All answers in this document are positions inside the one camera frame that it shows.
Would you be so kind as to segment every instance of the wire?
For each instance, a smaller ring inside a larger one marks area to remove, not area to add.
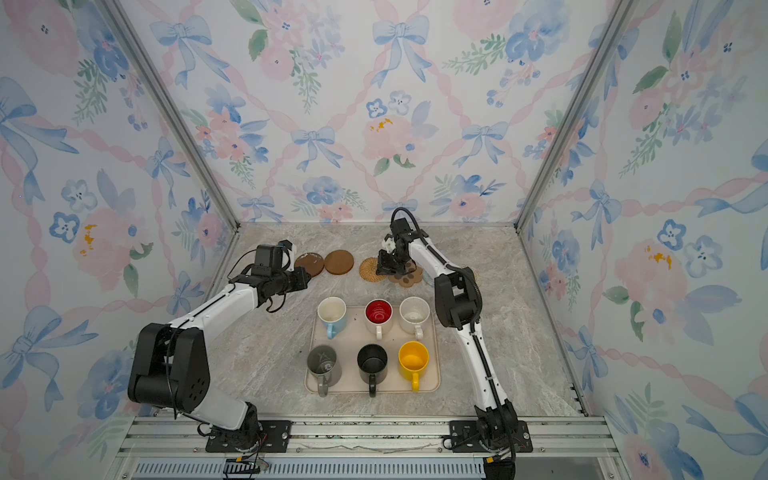
[[[238,264],[238,263],[240,263],[240,261],[241,261],[241,260],[242,260],[242,259],[243,259],[243,258],[244,258],[244,257],[245,257],[247,254],[248,254],[248,253],[253,253],[253,252],[255,252],[255,251],[256,251],[256,249],[255,249],[255,248],[254,248],[253,250],[248,250],[246,253],[243,253],[243,255],[241,255],[241,256],[240,256],[240,258],[238,258],[238,259],[237,259],[237,262],[235,262],[235,264],[234,264],[234,265],[232,266],[232,268],[230,269],[230,272],[227,274],[227,280],[232,280],[232,279],[230,278],[230,275],[232,275],[232,272],[235,270],[235,267],[237,266],[237,264]]]

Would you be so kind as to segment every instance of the yellow mug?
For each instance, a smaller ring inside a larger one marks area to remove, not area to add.
[[[414,392],[419,391],[419,374],[423,373],[429,363],[427,347],[419,342],[407,342],[400,347],[397,354],[400,361],[400,375],[411,381]]]

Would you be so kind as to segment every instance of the round coaster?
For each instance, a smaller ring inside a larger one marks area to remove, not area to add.
[[[346,250],[334,250],[326,256],[326,270],[333,275],[343,275],[355,265],[355,257]]]
[[[303,266],[310,276],[315,277],[320,275],[326,263],[323,261],[323,256],[319,253],[305,253],[297,258],[293,264],[295,266]]]
[[[379,259],[376,257],[366,258],[360,264],[360,276],[366,282],[380,282],[386,278],[386,275],[376,275],[376,267],[379,266]]]

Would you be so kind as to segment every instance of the mug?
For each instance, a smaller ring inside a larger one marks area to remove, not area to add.
[[[386,378],[386,363],[386,350],[375,343],[369,343],[357,353],[360,378],[368,383],[368,393],[372,397],[376,396],[376,384]]]
[[[424,339],[424,325],[429,320],[429,304],[417,296],[409,296],[400,303],[400,327],[413,333],[417,340]]]
[[[392,305],[380,298],[371,300],[366,305],[366,328],[381,340],[392,329]]]
[[[317,316],[326,326],[328,340],[331,340],[346,326],[346,303],[338,296],[329,296],[317,306]]]
[[[341,363],[336,351],[328,345],[318,345],[306,357],[306,367],[317,379],[317,394],[328,395],[328,387],[341,379]]]
[[[419,391],[419,375],[423,375],[429,363],[427,347],[419,342],[407,342],[397,354],[400,375],[411,381],[414,392]]]

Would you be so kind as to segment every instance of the floral wallpaper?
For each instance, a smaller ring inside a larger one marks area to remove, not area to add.
[[[123,7],[243,221],[512,222],[613,4]]]
[[[767,22],[638,2],[523,231],[635,479],[768,478]]]
[[[90,2],[0,7],[0,477],[102,478],[135,337],[196,306],[231,229]]]

